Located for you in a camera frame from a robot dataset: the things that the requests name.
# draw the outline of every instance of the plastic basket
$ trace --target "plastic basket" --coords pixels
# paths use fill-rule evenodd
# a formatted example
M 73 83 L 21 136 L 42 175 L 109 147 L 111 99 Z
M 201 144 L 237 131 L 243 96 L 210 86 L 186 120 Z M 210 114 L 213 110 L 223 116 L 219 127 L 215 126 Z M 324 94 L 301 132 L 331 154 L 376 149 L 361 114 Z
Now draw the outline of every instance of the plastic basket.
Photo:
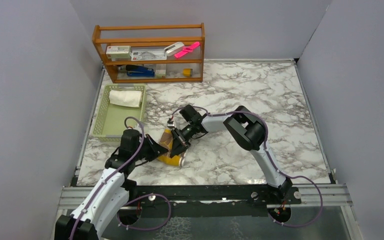
M 117 91 L 142 91 L 142 102 L 139 107 L 128 107 L 110 104 L 110 90 Z M 147 105 L 147 91 L 145 84 L 108 84 L 105 85 L 102 100 L 96 116 L 92 136 L 102 142 L 120 141 L 127 117 L 135 117 L 142 121 Z M 132 119 L 127 120 L 127 125 L 136 126 Z

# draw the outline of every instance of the white marble pattern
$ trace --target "white marble pattern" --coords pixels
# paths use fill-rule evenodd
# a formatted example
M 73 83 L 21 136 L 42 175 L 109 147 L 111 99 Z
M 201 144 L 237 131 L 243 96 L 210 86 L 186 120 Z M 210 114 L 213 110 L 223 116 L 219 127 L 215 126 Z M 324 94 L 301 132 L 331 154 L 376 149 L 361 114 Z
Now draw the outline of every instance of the white marble pattern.
M 102 86 L 110 83 L 106 74 Z M 211 113 L 225 113 L 243 105 L 266 120 L 270 145 L 285 173 L 304 175 L 316 183 L 330 182 L 292 63 L 205 63 L 204 82 L 148 84 L 147 94 L 145 132 L 156 141 L 170 114 L 179 106 L 192 104 Z M 154 160 L 137 167 L 128 178 L 140 185 L 266 183 L 255 159 L 228 132 L 208 133 L 191 144 L 184 167 Z M 89 136 L 78 186 L 96 184 L 106 159 L 117 145 L 118 142 L 100 142 Z M 304 179 L 293 182 L 307 183 Z

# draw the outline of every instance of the wooden shelf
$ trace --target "wooden shelf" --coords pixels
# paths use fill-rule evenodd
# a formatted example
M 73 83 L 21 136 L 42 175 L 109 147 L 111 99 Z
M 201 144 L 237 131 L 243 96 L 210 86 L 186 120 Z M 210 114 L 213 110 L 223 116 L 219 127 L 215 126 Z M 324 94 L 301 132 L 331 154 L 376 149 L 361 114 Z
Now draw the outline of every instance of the wooden shelf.
M 195 36 L 155 36 L 155 37 L 129 37 L 126 38 L 102 38 L 103 31 L 158 31 L 171 29 L 200 29 L 200 35 Z M 205 50 L 205 29 L 204 23 L 201 24 L 188 24 L 188 25 L 152 25 L 152 26 L 99 26 L 96 25 L 92 35 L 92 42 L 98 52 L 103 65 L 105 66 L 109 77 L 113 83 L 175 83 L 175 82 L 202 82 L 204 71 L 204 50 Z M 199 49 L 193 53 L 189 53 L 181 59 L 170 57 L 167 60 L 149 60 L 149 61 L 112 61 L 106 55 L 107 46 L 125 45 L 132 48 L 143 47 L 160 47 L 165 48 L 176 42 L 183 42 L 185 46 L 192 45 L 195 42 L 200 43 Z M 135 65 L 135 64 L 199 64 L 200 76 L 199 77 L 176 77 L 176 78 L 126 78 L 118 79 L 117 66 L 120 65 Z

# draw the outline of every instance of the pink object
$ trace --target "pink object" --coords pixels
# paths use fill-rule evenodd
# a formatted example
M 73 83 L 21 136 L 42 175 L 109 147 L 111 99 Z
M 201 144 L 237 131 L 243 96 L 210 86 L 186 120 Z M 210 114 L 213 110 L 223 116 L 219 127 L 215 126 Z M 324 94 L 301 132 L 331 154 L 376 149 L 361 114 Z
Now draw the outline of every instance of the pink object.
M 176 53 L 176 54 L 174 55 L 174 57 L 175 57 L 176 59 L 179 59 L 179 58 L 185 56 L 185 55 L 188 54 L 188 53 L 192 53 L 192 52 L 194 51 L 194 49 L 196 49 L 196 48 L 199 47 L 200 45 L 201 45 L 200 42 L 197 41 L 197 42 L 195 42 L 194 44 L 192 44 L 192 45 L 190 45 L 190 46 L 184 46 L 184 47 L 183 47 L 183 50 L 180 51 L 180 52 L 178 52 L 178 53 Z

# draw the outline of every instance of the wall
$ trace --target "wall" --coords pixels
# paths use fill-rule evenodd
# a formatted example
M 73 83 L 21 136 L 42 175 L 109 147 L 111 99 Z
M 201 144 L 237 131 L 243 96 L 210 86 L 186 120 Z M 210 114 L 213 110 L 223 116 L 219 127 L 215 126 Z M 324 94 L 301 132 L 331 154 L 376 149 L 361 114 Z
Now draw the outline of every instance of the wall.
M 210 59 L 299 58 L 331 0 L 70 0 L 95 25 L 205 23 Z
M 0 0 L 0 239 L 50 237 L 98 87 L 93 50 L 68 0 Z
M 384 1 L 333 0 L 298 69 L 364 239 L 384 239 Z

